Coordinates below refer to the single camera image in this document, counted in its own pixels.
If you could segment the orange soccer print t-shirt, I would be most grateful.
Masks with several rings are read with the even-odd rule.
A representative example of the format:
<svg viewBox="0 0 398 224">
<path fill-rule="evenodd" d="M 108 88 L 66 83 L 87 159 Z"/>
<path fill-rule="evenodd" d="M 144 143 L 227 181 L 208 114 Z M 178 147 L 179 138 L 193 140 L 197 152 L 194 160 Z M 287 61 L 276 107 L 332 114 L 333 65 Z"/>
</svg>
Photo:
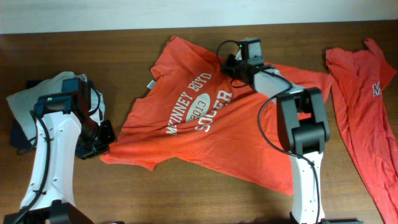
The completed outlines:
<svg viewBox="0 0 398 224">
<path fill-rule="evenodd" d="M 153 170 L 171 158 L 293 193 L 289 157 L 279 152 L 275 105 L 220 71 L 217 56 L 172 37 L 151 70 L 155 84 L 137 99 L 107 164 Z"/>
</svg>

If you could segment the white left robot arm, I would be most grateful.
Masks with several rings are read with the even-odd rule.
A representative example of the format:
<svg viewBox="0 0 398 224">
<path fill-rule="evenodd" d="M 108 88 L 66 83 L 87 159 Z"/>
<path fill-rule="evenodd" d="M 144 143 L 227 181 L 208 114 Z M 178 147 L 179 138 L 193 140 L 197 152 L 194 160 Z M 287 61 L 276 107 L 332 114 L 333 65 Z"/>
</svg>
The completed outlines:
<svg viewBox="0 0 398 224">
<path fill-rule="evenodd" d="M 5 223 L 91 223 L 75 206 L 75 158 L 106 152 L 116 135 L 110 121 L 90 117 L 91 96 L 72 91 L 41 96 L 34 106 L 37 144 L 30 183 L 19 212 Z"/>
</svg>

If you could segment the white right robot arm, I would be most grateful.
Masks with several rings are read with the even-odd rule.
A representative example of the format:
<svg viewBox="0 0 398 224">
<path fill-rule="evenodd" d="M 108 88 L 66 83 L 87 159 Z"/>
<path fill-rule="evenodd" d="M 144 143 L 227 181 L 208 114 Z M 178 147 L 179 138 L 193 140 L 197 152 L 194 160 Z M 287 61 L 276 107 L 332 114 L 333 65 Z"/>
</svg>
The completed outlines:
<svg viewBox="0 0 398 224">
<path fill-rule="evenodd" d="M 304 88 L 283 77 L 260 56 L 242 58 L 233 54 L 221 63 L 222 70 L 234 80 L 249 85 L 274 102 L 277 111 L 275 150 L 290 157 L 294 199 L 292 223 L 329 223 L 322 207 L 320 168 L 325 145 L 330 138 L 323 95 L 319 88 Z"/>
</svg>

